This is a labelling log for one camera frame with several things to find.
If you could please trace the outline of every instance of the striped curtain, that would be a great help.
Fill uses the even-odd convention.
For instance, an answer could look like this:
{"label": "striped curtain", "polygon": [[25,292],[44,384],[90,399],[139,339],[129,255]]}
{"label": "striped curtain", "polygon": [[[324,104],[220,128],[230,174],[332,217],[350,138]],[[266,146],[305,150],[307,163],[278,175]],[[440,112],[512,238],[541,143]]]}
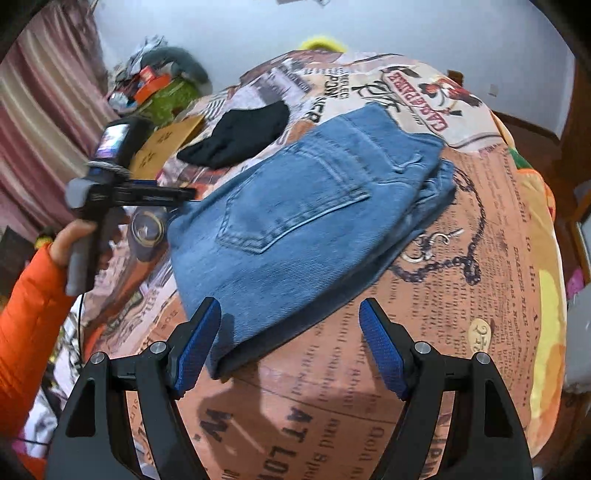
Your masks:
{"label": "striped curtain", "polygon": [[106,123],[106,72],[87,0],[54,0],[0,64],[0,229],[34,239],[72,214],[64,187]]}

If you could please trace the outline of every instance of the yellow oval label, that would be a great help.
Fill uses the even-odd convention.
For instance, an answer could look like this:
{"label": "yellow oval label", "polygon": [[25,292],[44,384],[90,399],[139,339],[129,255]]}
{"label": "yellow oval label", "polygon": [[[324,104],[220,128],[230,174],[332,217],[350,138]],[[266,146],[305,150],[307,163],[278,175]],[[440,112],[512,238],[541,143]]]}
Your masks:
{"label": "yellow oval label", "polygon": [[468,346],[474,354],[476,352],[488,352],[491,344],[491,326],[482,319],[474,319],[468,328]]}

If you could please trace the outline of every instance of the orange jacket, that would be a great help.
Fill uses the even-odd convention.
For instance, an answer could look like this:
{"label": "orange jacket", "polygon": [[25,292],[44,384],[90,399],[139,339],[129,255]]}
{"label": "orange jacket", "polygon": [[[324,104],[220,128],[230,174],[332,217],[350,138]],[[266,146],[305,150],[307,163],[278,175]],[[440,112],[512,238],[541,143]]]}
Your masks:
{"label": "orange jacket", "polygon": [[[64,294],[66,270],[43,246],[24,270],[0,313],[0,436],[18,437],[41,385],[60,326],[75,298]],[[45,460],[22,456],[38,480]]]}

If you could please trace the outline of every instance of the device screen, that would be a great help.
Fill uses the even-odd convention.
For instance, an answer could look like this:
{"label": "device screen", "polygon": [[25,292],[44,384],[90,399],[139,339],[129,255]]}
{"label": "device screen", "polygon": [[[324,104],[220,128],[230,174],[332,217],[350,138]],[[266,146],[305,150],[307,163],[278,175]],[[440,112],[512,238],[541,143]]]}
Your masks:
{"label": "device screen", "polygon": [[115,158],[129,130],[129,125],[112,125],[107,128],[96,149],[96,158]]}

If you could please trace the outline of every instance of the jeans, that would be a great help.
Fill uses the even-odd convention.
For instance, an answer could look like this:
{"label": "jeans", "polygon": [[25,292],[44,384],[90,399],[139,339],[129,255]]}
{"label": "jeans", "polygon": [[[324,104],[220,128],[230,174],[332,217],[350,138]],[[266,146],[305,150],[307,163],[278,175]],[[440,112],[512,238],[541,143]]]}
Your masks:
{"label": "jeans", "polygon": [[188,317],[206,296],[222,326],[207,366],[227,375],[324,319],[375,282],[453,200],[443,141],[408,134],[369,103],[306,133],[168,229]]}

